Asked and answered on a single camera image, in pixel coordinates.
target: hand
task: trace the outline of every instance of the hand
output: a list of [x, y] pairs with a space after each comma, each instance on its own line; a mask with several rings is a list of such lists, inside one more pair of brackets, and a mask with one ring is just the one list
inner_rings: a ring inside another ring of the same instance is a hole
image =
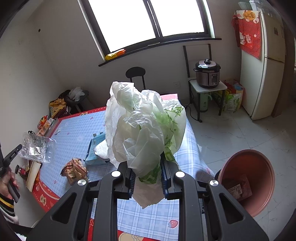
[[17, 184], [17, 181], [15, 179], [15, 174], [11, 171], [11, 169], [9, 168], [9, 170], [4, 174], [4, 176], [2, 176], [0, 178], [0, 193], [4, 196], [7, 197], [9, 199], [13, 199], [11, 194], [8, 191], [8, 187], [7, 184], [9, 183], [9, 180], [12, 181], [13, 185], [16, 186], [17, 189], [19, 189], [19, 186]]

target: pressure cooker knob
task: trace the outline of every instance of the pressure cooker knob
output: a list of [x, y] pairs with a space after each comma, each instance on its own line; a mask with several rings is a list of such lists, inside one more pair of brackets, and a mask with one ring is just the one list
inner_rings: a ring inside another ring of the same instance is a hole
[[211, 61], [210, 61], [208, 58], [206, 58], [206, 59], [204, 60], [204, 63], [205, 63], [205, 64], [211, 64]]

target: green and white plastic bag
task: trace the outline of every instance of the green and white plastic bag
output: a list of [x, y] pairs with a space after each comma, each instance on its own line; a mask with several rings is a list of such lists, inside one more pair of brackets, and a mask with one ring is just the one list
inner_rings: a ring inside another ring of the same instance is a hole
[[184, 107], [177, 99], [163, 101], [155, 91], [139, 92], [133, 83], [113, 82], [105, 126], [108, 157], [118, 167], [127, 161], [136, 177], [133, 198], [145, 208], [164, 198], [160, 154], [175, 161], [186, 126]]

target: black folding chair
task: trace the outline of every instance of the black folding chair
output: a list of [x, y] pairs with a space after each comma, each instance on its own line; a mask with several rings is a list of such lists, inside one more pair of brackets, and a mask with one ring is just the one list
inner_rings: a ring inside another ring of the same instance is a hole
[[130, 69], [128, 69], [126, 71], [126, 77], [129, 78], [131, 80], [131, 83], [132, 83], [133, 82], [133, 80], [132, 80], [133, 77], [141, 76], [142, 81], [143, 81], [143, 87], [144, 87], [144, 90], [145, 90], [146, 89], [145, 81], [144, 81], [145, 73], [146, 73], [146, 70], [144, 68], [132, 67], [132, 68], [130, 68]]

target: rice cooker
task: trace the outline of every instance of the rice cooker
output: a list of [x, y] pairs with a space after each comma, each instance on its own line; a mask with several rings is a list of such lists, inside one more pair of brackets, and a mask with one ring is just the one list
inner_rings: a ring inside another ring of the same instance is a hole
[[215, 88], [220, 80], [220, 65], [206, 58], [195, 64], [197, 83], [204, 88]]

